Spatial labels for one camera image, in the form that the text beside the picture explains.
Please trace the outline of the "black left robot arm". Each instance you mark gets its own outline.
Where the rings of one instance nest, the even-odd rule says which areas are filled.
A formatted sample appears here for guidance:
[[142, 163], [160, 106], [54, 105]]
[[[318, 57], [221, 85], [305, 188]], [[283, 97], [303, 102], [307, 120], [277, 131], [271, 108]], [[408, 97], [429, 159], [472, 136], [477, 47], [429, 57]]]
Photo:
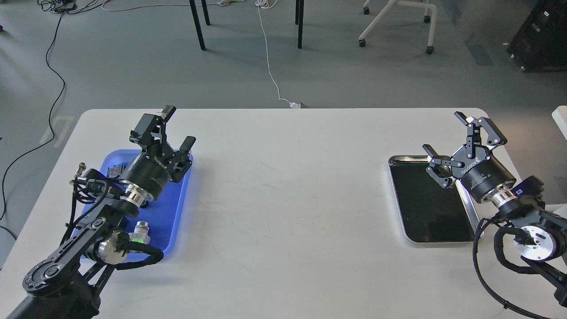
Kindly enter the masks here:
[[178, 150], [167, 141], [166, 125], [176, 107], [159, 115], [144, 114], [129, 140], [140, 153], [128, 165], [108, 169], [77, 167], [73, 202], [90, 204], [81, 216], [71, 214], [57, 250], [25, 275], [27, 297], [10, 319], [91, 319], [99, 314], [101, 291], [116, 270], [160, 262], [164, 253], [131, 237], [124, 229], [144, 202], [155, 201], [168, 183], [180, 182], [192, 165], [196, 137], [187, 136]]

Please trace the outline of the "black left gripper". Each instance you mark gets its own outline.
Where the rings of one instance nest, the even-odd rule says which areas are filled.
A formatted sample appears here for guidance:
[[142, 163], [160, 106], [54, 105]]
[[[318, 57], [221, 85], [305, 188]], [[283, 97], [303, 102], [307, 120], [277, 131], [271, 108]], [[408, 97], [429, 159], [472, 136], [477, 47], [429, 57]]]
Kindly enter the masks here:
[[159, 115], [145, 113], [130, 131], [129, 141], [142, 148], [120, 176], [120, 184], [144, 190], [148, 201], [157, 200], [169, 182], [179, 183], [192, 166], [196, 137], [186, 136], [178, 151], [167, 142], [166, 123], [176, 107], [167, 105]]

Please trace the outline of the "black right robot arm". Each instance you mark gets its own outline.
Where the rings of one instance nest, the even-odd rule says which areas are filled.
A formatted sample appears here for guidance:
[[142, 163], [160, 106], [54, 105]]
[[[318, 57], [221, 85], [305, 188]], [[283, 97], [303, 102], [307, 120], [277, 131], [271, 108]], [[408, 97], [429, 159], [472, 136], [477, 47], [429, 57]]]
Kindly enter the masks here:
[[488, 294], [505, 309], [532, 319], [533, 312], [502, 298], [488, 286], [478, 265], [480, 235], [490, 224], [498, 227], [493, 249], [498, 262], [517, 274], [540, 275], [555, 287], [554, 298], [566, 306], [566, 274], [549, 261], [566, 254], [566, 218], [546, 209], [542, 199], [543, 182], [529, 176], [516, 183], [516, 178], [495, 157], [493, 150], [507, 143], [504, 134], [487, 117], [455, 116], [466, 126], [465, 143], [450, 156], [438, 154], [424, 144], [429, 166], [427, 173], [442, 187], [451, 188], [458, 181], [478, 203], [491, 202], [498, 212], [483, 218], [474, 231], [473, 265], [477, 277]]

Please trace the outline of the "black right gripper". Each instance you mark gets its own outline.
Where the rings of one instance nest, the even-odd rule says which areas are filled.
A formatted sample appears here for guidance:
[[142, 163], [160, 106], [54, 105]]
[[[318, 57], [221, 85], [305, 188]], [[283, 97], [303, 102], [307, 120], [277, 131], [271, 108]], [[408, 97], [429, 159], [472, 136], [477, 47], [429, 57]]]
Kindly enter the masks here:
[[[453, 177], [460, 180], [461, 185], [478, 203], [487, 202], [486, 196], [499, 185], [511, 188], [517, 179], [496, 159], [491, 150], [505, 145], [508, 140], [486, 117], [466, 117], [460, 111], [455, 116], [467, 126], [465, 147], [460, 147], [451, 157], [440, 156], [429, 144], [423, 149], [429, 159], [427, 173], [442, 187], [452, 188]], [[481, 129], [488, 134], [487, 144], [482, 144]]]

